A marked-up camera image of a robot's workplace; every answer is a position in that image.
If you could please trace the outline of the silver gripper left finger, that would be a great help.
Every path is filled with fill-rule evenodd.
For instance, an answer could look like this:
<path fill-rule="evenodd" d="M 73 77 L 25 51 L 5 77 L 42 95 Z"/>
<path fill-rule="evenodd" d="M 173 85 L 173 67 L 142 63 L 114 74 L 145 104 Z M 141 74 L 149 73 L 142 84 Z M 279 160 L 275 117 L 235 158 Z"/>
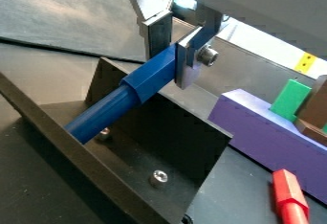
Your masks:
<path fill-rule="evenodd" d="M 144 39 L 145 58 L 152 58 L 170 43 L 172 1 L 129 0 L 136 14 L 138 34 Z"/>

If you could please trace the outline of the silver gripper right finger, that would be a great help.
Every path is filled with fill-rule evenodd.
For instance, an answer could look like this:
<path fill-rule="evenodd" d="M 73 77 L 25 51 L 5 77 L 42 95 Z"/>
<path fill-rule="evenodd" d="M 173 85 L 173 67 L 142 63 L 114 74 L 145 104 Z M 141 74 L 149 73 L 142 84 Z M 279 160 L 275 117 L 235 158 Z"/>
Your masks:
<path fill-rule="evenodd" d="M 196 80 L 200 65 L 212 66 L 217 52 L 209 43 L 221 26 L 222 14 L 205 6 L 194 10 L 194 28 L 176 43 L 176 85 L 185 89 Z"/>

